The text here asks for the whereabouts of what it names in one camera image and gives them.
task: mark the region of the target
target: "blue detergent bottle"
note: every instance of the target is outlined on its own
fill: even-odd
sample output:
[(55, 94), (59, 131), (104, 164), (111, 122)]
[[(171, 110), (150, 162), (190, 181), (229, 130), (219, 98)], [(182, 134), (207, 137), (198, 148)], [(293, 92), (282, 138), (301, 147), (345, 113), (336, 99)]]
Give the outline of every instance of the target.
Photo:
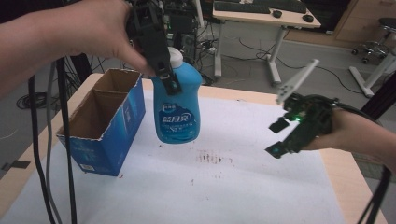
[(202, 78), (198, 71), (183, 62), (183, 56), (168, 48), (171, 65), (181, 92), (168, 95), (159, 77), (153, 77), (154, 119), (158, 138), (168, 144), (187, 143), (198, 137), (201, 118), (198, 106), (198, 89)]

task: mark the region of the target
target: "white paper sheet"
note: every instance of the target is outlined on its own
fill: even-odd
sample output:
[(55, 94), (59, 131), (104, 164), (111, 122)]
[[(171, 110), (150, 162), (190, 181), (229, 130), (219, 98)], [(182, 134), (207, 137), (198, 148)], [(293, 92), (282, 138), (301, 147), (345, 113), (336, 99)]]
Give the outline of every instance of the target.
[[(167, 145), (155, 134), (152, 93), (118, 177), (74, 163), (78, 223), (344, 223), (318, 152), (280, 160), (265, 148), (287, 133), (268, 127), (280, 106), (200, 98), (200, 136)], [(52, 194), (70, 223), (65, 149), (52, 150)], [(0, 221), (50, 223), (35, 172)]]

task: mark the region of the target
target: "wire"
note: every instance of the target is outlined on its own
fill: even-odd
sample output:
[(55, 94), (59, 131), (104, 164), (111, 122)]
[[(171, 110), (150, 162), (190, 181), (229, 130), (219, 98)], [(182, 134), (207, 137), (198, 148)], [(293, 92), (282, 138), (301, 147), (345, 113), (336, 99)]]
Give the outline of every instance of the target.
[(249, 59), (243, 59), (243, 58), (238, 58), (238, 57), (234, 57), (234, 56), (229, 56), (229, 55), (225, 55), (225, 54), (221, 54), (221, 56), (227, 57), (227, 58), (232, 58), (232, 59), (236, 59), (239, 61), (252, 61), (252, 60), (257, 60), (258, 58), (249, 58)]
[(212, 22), (210, 22), (210, 31), (212, 33), (212, 44), (213, 44), (213, 42), (217, 41), (217, 39), (215, 38), (215, 34), (213, 33)]
[(64, 58), (56, 61), (56, 67), (58, 70), (58, 88), (59, 88), (59, 98), (61, 101), (62, 109), (62, 120), (64, 122), (64, 141), (67, 154), (67, 171), (69, 179), (69, 196), (70, 196), (70, 212), (72, 224), (77, 224), (77, 208), (76, 208), (76, 197), (74, 189), (73, 180), (73, 170), (70, 152), (70, 130), (69, 130), (69, 116), (67, 109), (67, 97), (66, 97), (66, 80), (64, 71)]
[(38, 124), (37, 124), (37, 108), (35, 107), (35, 76), (29, 78), (28, 81), (29, 99), (31, 102), (31, 115), (32, 115), (32, 133), (33, 133), (33, 156), (35, 159), (35, 167), (38, 172), (40, 179), (41, 190), (44, 197), (44, 203), (46, 205), (47, 213), (49, 215), (50, 223), (55, 223), (52, 211), (50, 209), (49, 195), (47, 194), (46, 178), (44, 177), (43, 167), (40, 161), (40, 155), (38, 151)]
[(391, 171), (386, 166), (383, 166), (381, 180), (375, 190), (375, 193), (374, 193), (372, 199), (370, 200), (370, 202), (367, 204), (366, 208), (364, 209), (363, 214), (361, 215), (361, 218), (358, 221), (358, 224), (361, 224), (363, 222), (363, 220), (366, 217), (370, 208), (371, 208), (371, 212), (366, 220), (366, 223), (367, 224), (375, 223), (375, 218), (376, 218), (376, 215), (378, 214), (379, 207), (385, 197), (385, 194), (386, 194), (388, 186), (389, 186), (390, 177), (391, 177)]
[(256, 53), (256, 58), (260, 59), (260, 60), (264, 60), (265, 55), (267, 55), (267, 53), (265, 53), (265, 52), (257, 52)]
[(206, 24), (205, 29), (200, 34), (198, 34), (197, 38), (199, 38), (206, 31), (208, 25), (209, 22)]
[(92, 63), (93, 63), (93, 55), (91, 55), (90, 67), (92, 67)]
[(304, 96), (304, 100), (306, 100), (306, 101), (313, 100), (313, 101), (316, 101), (316, 102), (325, 102), (325, 103), (327, 103), (329, 105), (334, 105), (336, 107), (340, 107), (340, 108), (345, 109), (346, 111), (348, 111), (350, 113), (357, 114), (359, 116), (362, 116), (362, 117), (364, 117), (366, 119), (369, 119), (370, 121), (376, 123), (376, 121), (371, 116), (367, 115), (366, 113), (362, 112), (361, 110), (359, 110), (359, 109), (357, 109), (357, 108), (355, 108), (355, 107), (353, 107), (351, 105), (346, 105), (346, 104), (338, 102), (337, 98), (330, 99), (330, 98), (327, 98), (327, 97), (322, 96), (322, 95), (310, 94), (310, 95)]
[(103, 59), (102, 61), (100, 61), (99, 57), (97, 57), (97, 60), (98, 60), (99, 64), (96, 65), (96, 67), (94, 67), (94, 68), (92, 69), (92, 71), (94, 71), (96, 68), (100, 67), (100, 68), (102, 69), (102, 72), (104, 73), (104, 72), (105, 72), (105, 69), (103, 68), (102, 63), (103, 63), (106, 59)]
[(69, 61), (69, 58), (65, 57), (64, 61), (65, 61), (65, 66), (67, 67), (68, 73), (76, 75), (77, 72), (73, 69), (73, 67), (72, 67), (72, 65), (71, 65), (71, 63)]
[(51, 111), (50, 99), (51, 99), (52, 82), (53, 82), (54, 75), (55, 75), (55, 63), (52, 63), (50, 65), (50, 70), (49, 70), (49, 83), (47, 86), (47, 105), (46, 105), (47, 130), (48, 130), (48, 136), (49, 136), (48, 144), (47, 144), (46, 181), (47, 181), (47, 194), (49, 195), (49, 203), (52, 207), (53, 213), (55, 214), (55, 217), (56, 217), (58, 223), (62, 224), (61, 216), (59, 215), (55, 201), (53, 201), (52, 192), (50, 189), (50, 153), (51, 153), (51, 148), (52, 148), (52, 124), (51, 124), (51, 117), (50, 117), (50, 111)]
[(7, 136), (0, 137), (0, 141), (1, 141), (1, 140), (4, 140), (4, 139), (6, 139), (6, 138), (11, 137), (11, 136), (14, 135), (17, 131), (18, 131), (18, 129), (16, 129), (13, 133), (11, 133), (11, 134), (9, 134), (9, 135), (7, 135)]
[(283, 36), (283, 39), (286, 39), (286, 37), (289, 35), (289, 33), (290, 33), (290, 30), (291, 29), (288, 29), (288, 33), (287, 34), (285, 34), (284, 36)]
[[(244, 47), (246, 47), (246, 48), (248, 48), (248, 49), (255, 49), (255, 50), (263, 51), (263, 52), (265, 52), (265, 54), (269, 54), (269, 51), (274, 47), (274, 45), (273, 45), (273, 46), (272, 46), (271, 48), (269, 48), (268, 50), (256, 49), (256, 48), (253, 48), (253, 47), (251, 47), (251, 46), (248, 46), (248, 45), (242, 43), (241, 38), (239, 38), (239, 43), (240, 43), (242, 46), (244, 46)], [(256, 59), (262, 59), (262, 58), (263, 58), (263, 56), (259, 58), (258, 55), (256, 54)], [(279, 57), (276, 57), (276, 58), (277, 58), (283, 65), (285, 65), (285, 66), (288, 67), (288, 68), (292, 68), (292, 69), (301, 69), (301, 68), (304, 68), (304, 67), (305, 67), (305, 66), (299, 66), (299, 67), (290, 66), (290, 65), (287, 65), (286, 63), (284, 63), (282, 60), (280, 60)], [(332, 75), (334, 75), (334, 76), (337, 78), (338, 82), (341, 84), (341, 86), (343, 86), (346, 90), (351, 91), (351, 92), (354, 92), (354, 93), (362, 94), (361, 91), (353, 91), (352, 89), (350, 89), (350, 88), (348, 88), (346, 85), (344, 85), (344, 83), (341, 81), (341, 78), (340, 78), (339, 76), (337, 76), (337, 75), (336, 75), (334, 72), (332, 72), (331, 70), (326, 69), (326, 68), (324, 68), (324, 67), (319, 67), (319, 66), (316, 66), (316, 68), (322, 69), (322, 70), (327, 71), (327, 72), (331, 73)]]
[(211, 86), (213, 83), (215, 83), (215, 79), (209, 77), (207, 74), (200, 72), (201, 77), (204, 79), (205, 84), (203, 84), (204, 86)]
[[(35, 107), (38, 109), (45, 108), (47, 103), (47, 93), (46, 92), (35, 92)], [(19, 109), (29, 109), (31, 108), (31, 101), (29, 99), (29, 94), (22, 96), (18, 99), (16, 103)]]
[(391, 72), (391, 73), (389, 73), (389, 74), (387, 74), (387, 75), (385, 76), (384, 80), (382, 80), (382, 85), (381, 85), (381, 86), (383, 86), (383, 85), (388, 81), (388, 79), (389, 79), (392, 75), (394, 75), (395, 72), (396, 72), (396, 70), (393, 71), (393, 72)]
[(197, 65), (199, 64), (199, 68), (198, 68), (198, 72), (202, 71), (203, 68), (203, 63), (202, 63), (202, 53), (205, 52), (205, 49), (200, 49), (199, 53), (198, 53), (198, 60), (197, 60)]
[(238, 71), (234, 67), (232, 67), (230, 65), (227, 65), (227, 64), (224, 64), (224, 66), (231, 68), (235, 72), (235, 76), (234, 77), (238, 77), (239, 76)]
[(127, 63), (120, 63), (120, 67), (121, 67), (122, 69), (134, 70), (132, 67), (128, 67), (126, 64), (127, 64)]
[(325, 70), (325, 71), (327, 71), (327, 72), (333, 74), (333, 75), (338, 79), (338, 82), (341, 84), (341, 86), (343, 86), (346, 90), (352, 91), (352, 92), (357, 93), (357, 94), (362, 94), (361, 91), (353, 91), (353, 90), (351, 90), (350, 88), (348, 88), (346, 85), (344, 85), (344, 83), (341, 81), (341, 78), (340, 78), (339, 76), (337, 76), (334, 72), (330, 71), (329, 69), (326, 69), (326, 68), (324, 68), (324, 67), (319, 67), (319, 66), (316, 66), (316, 68)]

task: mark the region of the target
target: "blue cardboard box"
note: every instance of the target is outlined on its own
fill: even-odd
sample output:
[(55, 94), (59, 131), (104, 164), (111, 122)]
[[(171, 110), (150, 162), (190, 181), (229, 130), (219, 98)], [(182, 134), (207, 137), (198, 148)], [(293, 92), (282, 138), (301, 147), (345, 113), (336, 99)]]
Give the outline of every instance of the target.
[[(107, 70), (69, 119), (72, 158), (84, 172), (117, 176), (145, 113), (141, 76)], [(57, 136), (65, 146), (63, 128)]]

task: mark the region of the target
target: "white bottle cap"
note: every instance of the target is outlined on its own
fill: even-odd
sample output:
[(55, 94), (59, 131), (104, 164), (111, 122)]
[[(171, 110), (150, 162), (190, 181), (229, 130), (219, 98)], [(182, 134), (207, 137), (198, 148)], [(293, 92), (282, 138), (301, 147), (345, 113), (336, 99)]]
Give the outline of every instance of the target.
[(169, 54), (171, 55), (172, 68), (178, 68), (183, 64), (183, 55), (178, 49), (168, 47)]

